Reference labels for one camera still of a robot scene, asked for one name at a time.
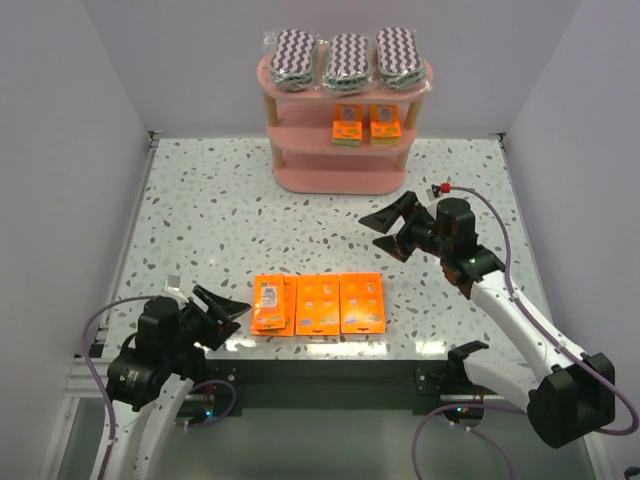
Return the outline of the orange sponge box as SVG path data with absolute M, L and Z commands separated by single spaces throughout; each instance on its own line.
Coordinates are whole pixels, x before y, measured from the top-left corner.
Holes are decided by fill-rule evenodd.
M 400 143 L 402 129 L 398 107 L 393 104 L 373 104 L 369 108 L 370 143 L 391 146 Z
M 337 104 L 334 107 L 332 144 L 357 147 L 363 137 L 363 109 L 358 104 Z
M 282 274 L 258 275 L 253 294 L 252 325 L 256 331 L 285 327 L 285 284 Z

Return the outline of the striped sponge pack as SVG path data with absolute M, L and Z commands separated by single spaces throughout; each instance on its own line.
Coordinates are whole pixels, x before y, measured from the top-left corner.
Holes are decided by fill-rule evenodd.
M 342 33 L 328 42 L 322 76 L 322 87 L 327 95 L 363 93 L 372 86 L 372 76 L 372 49 L 367 36 Z
M 315 86 L 318 38 L 306 30 L 284 29 L 265 34 L 267 72 L 274 87 L 285 92 L 306 91 Z
M 425 60 L 410 29 L 386 27 L 375 34 L 377 66 L 382 84 L 390 90 L 431 87 Z

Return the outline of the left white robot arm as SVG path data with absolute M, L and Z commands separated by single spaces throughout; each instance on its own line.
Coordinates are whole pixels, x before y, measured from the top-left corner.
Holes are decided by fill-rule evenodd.
M 219 414 L 204 413 L 181 423 L 185 430 L 212 426 L 234 409 L 232 381 L 214 378 L 206 353 L 236 333 L 238 318 L 250 311 L 197 285 L 190 297 L 166 287 L 143 295 L 136 331 L 122 343 L 107 372 L 100 375 L 87 350 L 84 361 L 104 399 L 105 419 L 91 476 L 94 479 L 151 479 L 184 400 L 213 386 L 230 395 Z

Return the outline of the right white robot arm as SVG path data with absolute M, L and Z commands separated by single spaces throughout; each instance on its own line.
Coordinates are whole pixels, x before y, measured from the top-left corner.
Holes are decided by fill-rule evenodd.
M 442 389 L 485 387 L 523 410 L 537 435 L 559 448 L 615 418 L 615 368 L 604 354 L 587 354 L 567 339 L 513 283 L 509 267 L 483 246 L 468 201 L 441 187 L 423 205 L 407 191 L 360 224 L 379 232 L 374 245 L 405 262 L 415 250 L 440 261 L 444 277 L 487 314 L 525 363 L 502 359 L 487 343 L 450 350 Z

